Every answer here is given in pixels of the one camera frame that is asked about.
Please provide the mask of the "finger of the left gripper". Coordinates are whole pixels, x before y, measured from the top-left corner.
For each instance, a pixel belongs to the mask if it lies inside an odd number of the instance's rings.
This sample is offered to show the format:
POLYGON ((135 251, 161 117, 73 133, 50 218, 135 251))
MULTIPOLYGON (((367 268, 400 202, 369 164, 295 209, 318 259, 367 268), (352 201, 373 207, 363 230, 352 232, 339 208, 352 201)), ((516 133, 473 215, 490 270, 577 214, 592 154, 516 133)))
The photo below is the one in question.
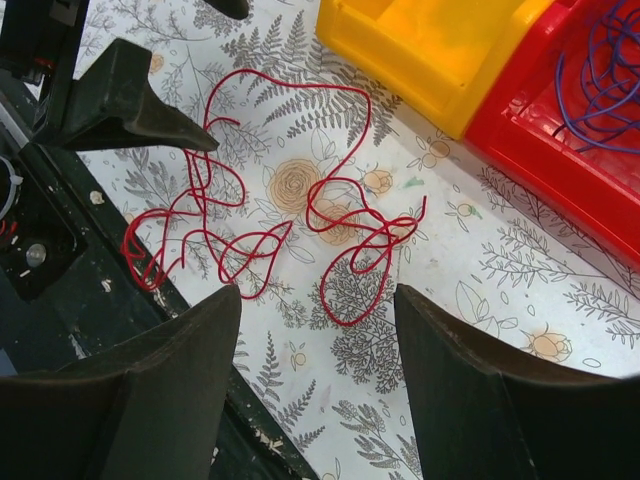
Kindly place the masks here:
POLYGON ((204 2, 234 20, 244 20, 249 15, 249 3, 247 0, 204 0, 204 2))

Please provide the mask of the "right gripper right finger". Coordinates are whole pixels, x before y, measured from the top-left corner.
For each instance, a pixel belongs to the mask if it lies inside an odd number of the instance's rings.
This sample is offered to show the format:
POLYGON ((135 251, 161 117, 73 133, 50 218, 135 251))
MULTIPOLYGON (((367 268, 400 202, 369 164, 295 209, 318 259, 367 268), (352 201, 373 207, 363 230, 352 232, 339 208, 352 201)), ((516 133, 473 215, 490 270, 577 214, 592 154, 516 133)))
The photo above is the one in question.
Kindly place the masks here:
POLYGON ((408 285, 394 316, 427 479, 635 479, 639 380, 539 359, 408 285))

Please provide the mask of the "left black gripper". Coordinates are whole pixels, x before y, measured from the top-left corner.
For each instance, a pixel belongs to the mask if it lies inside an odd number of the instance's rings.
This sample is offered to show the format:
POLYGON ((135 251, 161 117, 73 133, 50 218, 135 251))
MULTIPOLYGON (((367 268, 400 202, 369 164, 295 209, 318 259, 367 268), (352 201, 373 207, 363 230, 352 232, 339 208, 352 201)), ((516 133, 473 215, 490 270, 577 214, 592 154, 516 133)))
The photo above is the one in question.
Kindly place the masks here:
POLYGON ((87 1, 3 1, 1 69, 39 86, 32 141, 71 151, 170 146, 201 152, 218 142, 152 89, 152 54, 114 40, 73 77, 87 1))

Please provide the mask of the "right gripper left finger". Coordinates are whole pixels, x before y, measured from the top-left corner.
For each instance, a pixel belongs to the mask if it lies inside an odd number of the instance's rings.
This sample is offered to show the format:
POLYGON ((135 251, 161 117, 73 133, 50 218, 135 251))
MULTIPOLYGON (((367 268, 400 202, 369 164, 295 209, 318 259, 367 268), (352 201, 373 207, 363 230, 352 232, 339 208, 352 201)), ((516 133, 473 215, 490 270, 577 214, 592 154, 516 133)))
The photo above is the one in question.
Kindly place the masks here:
POLYGON ((205 479, 242 310, 226 286, 57 371, 1 380, 5 479, 205 479))

